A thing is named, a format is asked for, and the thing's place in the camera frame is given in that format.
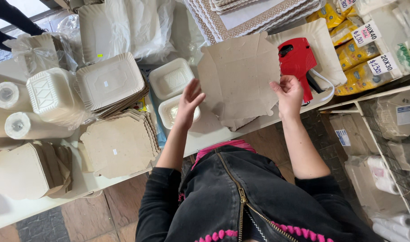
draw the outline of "handwritten price sign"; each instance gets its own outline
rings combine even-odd
[[[347,10],[347,8],[351,7],[354,3],[356,3],[356,0],[339,0],[342,12]]]
[[[378,30],[374,20],[360,26],[358,29],[351,32],[351,35],[353,36],[358,47],[362,47],[378,38],[381,38],[381,33]]]
[[[382,73],[389,72],[391,70],[397,69],[398,66],[393,59],[393,56],[390,52],[385,53],[384,55],[380,55],[377,58],[373,58],[367,62],[369,64],[369,68],[372,71],[373,75],[379,75]]]

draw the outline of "tiled floor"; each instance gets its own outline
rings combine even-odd
[[[337,157],[340,144],[331,141],[315,110],[302,114],[302,121],[347,200],[361,216],[358,199]],[[286,180],[294,183],[282,123],[243,135],[240,139],[271,158]],[[2,228],[0,242],[134,242],[146,181],[146,174],[142,174],[106,188],[96,198],[77,199]]]
[[[42,29],[47,30],[48,32],[56,32],[57,25],[68,15],[70,14],[68,13],[67,10],[59,10],[43,19],[39,19],[35,21],[34,23],[36,23]],[[20,34],[24,34],[24,32],[19,29],[14,29],[14,30],[7,32],[6,34],[16,38]],[[12,58],[11,52],[0,49],[0,62],[4,60],[9,60],[11,58]]]

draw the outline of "hand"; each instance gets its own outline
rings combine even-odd
[[[295,76],[284,75],[278,84],[276,81],[269,83],[272,90],[279,98],[279,116],[282,120],[299,118],[300,107],[303,99],[303,88]]]
[[[195,109],[203,102],[206,96],[202,93],[202,89],[200,87],[196,90],[198,85],[199,80],[194,78],[190,81],[186,88],[184,88],[180,98],[178,112],[176,113],[174,127],[188,130],[193,124]]]

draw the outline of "brown floor tile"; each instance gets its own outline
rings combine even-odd
[[[119,242],[117,232],[115,230],[102,234],[96,238],[87,240],[87,242]]]
[[[84,242],[115,229],[104,195],[76,199],[61,207],[71,242]]]
[[[18,231],[13,224],[0,229],[0,242],[19,242]]]
[[[138,222],[131,223],[117,230],[120,242],[135,242],[136,226]]]
[[[141,174],[104,190],[116,228],[138,221],[145,183],[147,176]]]
[[[279,165],[278,168],[280,169],[281,174],[283,177],[291,184],[294,184],[294,174],[293,174],[293,168],[291,166],[291,163],[285,163],[283,165]]]
[[[275,125],[269,125],[237,139],[245,140],[257,153],[270,158],[277,165],[283,165],[290,161],[284,136],[278,132]]]

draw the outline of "red pricing gun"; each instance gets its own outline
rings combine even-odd
[[[278,50],[281,74],[297,77],[303,88],[304,103],[313,98],[310,85],[317,93],[323,92],[308,72],[317,65],[317,62],[306,38],[288,40],[278,46]]]

